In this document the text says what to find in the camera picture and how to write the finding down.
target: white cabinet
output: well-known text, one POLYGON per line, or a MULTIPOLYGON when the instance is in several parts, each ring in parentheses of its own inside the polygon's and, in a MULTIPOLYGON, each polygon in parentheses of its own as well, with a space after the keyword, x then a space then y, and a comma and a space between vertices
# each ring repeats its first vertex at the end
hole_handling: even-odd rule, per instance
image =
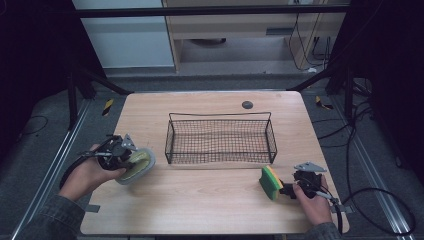
MULTIPOLYGON (((160 0, 73 0, 76 9, 162 7, 160 0)), ((105 72, 174 67, 164 17, 81 19, 105 72)))

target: gray floor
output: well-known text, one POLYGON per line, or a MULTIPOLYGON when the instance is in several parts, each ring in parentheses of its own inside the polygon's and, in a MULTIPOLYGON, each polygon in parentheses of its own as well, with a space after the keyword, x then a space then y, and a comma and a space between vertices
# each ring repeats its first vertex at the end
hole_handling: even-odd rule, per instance
MULTIPOLYGON (((313 73, 298 70, 291 61, 287 46, 281 38, 270 39, 227 39, 224 44, 213 41, 187 41, 182 54, 181 69, 178 73, 154 73, 149 71, 142 77, 111 78, 119 86, 137 92, 148 91, 203 91, 203 90, 247 90, 269 89, 284 90, 308 79, 313 73)), ((320 95, 330 104, 337 106, 343 100, 343 93, 326 98, 323 91, 325 80, 302 92, 308 113, 313 122, 317 136, 324 136, 343 126, 342 114, 337 109, 328 110, 315 104, 315 96, 320 95)), ((76 153, 100 142, 106 134, 113 132, 125 96, 119 96, 104 87, 95 84, 98 94, 94 101, 80 99, 79 106, 88 102, 87 116, 82 123, 67 154, 60 178, 64 169, 75 159, 76 153), (114 105, 107 117, 101 116, 105 102, 114 99, 114 105)), ((363 97, 355 97, 355 104, 364 101, 363 97)), ((43 181, 50 164, 55 158, 65 138, 68 126, 67 95, 58 93, 40 101, 34 108, 34 117, 29 120, 22 138, 15 144, 8 161, 0 169, 0 239, 8 239, 27 211, 31 200, 43 181)), ((320 140, 324 156, 342 199, 348 196, 346 186, 346 147, 329 147, 347 141, 347 131, 320 140)), ((369 166, 364 158, 370 159, 377 174, 387 188, 407 202, 417 219, 417 228, 413 237, 404 239, 424 239, 422 223, 424 211, 424 188, 417 181, 412 171, 396 167, 395 155, 387 144, 378 123, 373 120, 372 113, 367 114, 357 123, 356 142, 352 143, 349 152, 349 171, 352 189, 374 186, 373 177, 369 175, 369 166)), ((56 179, 51 188, 46 189, 47 196, 57 193, 56 179)), ((375 193, 364 193, 356 199, 357 204, 370 218, 384 227, 391 229, 387 220, 384 197, 375 193)), ((79 204, 84 206, 89 196, 79 204)), ((398 239, 371 226, 358 212, 348 215, 350 231, 345 239, 398 239)), ((80 239, 97 239, 98 237, 81 236, 80 239)), ((157 236, 157 239, 212 239, 210 237, 157 236)), ((230 239, 253 239, 251 236, 232 236, 230 239)), ((290 235, 288 239, 302 239, 300 235, 290 235)))

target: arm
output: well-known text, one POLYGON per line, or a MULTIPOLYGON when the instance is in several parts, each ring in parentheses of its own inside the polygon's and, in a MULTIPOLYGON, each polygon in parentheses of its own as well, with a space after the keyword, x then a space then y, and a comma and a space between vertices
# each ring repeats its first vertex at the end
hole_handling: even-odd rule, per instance
POLYGON ((87 159, 72 171, 58 195, 42 207, 17 239, 77 239, 85 212, 75 201, 125 171, 104 170, 96 158, 87 159))
MULTIPOLYGON (((321 177, 321 185, 328 189, 327 181, 324 176, 321 177)), ((342 239, 331 218, 328 200, 318 195, 310 199, 304 194, 302 188, 296 184, 293 185, 293 190, 309 222, 314 225, 314 227, 305 234, 305 239, 342 239)))

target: wooden table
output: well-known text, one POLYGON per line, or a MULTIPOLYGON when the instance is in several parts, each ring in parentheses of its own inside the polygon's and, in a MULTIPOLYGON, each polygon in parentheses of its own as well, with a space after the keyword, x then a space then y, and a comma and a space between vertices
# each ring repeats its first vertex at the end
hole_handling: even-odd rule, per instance
MULTIPOLYGON (((278 234, 302 233, 308 223, 297 200, 268 199, 258 164, 194 167, 169 165, 165 158, 169 113, 272 112, 278 154, 272 167, 284 182, 306 161, 327 169, 314 129, 297 92, 140 93, 127 97, 115 134, 129 133, 137 147, 149 147, 157 162, 131 185, 109 181, 92 195, 98 213, 86 213, 84 234, 278 234), (243 101, 254 106, 246 110, 243 101)), ((337 197, 331 175, 325 173, 337 197)), ((349 228, 344 218, 344 231, 349 228)))

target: sleeve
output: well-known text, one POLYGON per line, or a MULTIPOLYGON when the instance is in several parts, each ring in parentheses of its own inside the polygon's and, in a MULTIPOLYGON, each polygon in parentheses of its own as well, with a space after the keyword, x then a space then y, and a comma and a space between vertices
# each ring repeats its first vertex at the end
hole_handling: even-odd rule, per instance
POLYGON ((305 234, 306 240, 338 240, 342 239, 334 223, 322 223, 314 226, 305 234))
POLYGON ((75 202, 55 195, 22 229, 17 239, 77 239, 84 213, 75 202))

